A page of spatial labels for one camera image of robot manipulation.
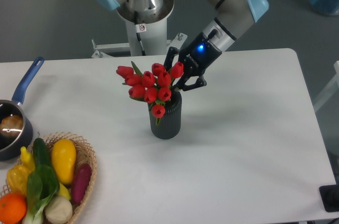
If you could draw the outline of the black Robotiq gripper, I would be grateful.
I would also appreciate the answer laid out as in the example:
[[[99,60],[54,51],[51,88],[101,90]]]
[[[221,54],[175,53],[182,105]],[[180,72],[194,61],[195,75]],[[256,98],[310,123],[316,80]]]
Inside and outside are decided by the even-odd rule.
[[[187,92],[206,86],[203,74],[221,54],[222,52],[214,47],[202,32],[182,50],[169,47],[163,64],[165,70],[169,71],[172,68],[174,57],[177,55],[184,68],[184,75],[174,84],[173,91]]]

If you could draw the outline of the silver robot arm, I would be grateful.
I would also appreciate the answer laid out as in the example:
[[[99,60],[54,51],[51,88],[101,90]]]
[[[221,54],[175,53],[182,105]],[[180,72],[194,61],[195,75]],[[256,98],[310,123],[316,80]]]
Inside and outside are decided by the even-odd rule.
[[[207,0],[217,16],[184,49],[167,47],[167,18],[174,0],[96,0],[109,11],[117,11],[128,31],[131,54],[166,54],[170,68],[174,58],[184,65],[184,73],[174,85],[189,91],[206,85],[205,70],[269,9],[267,0]]]

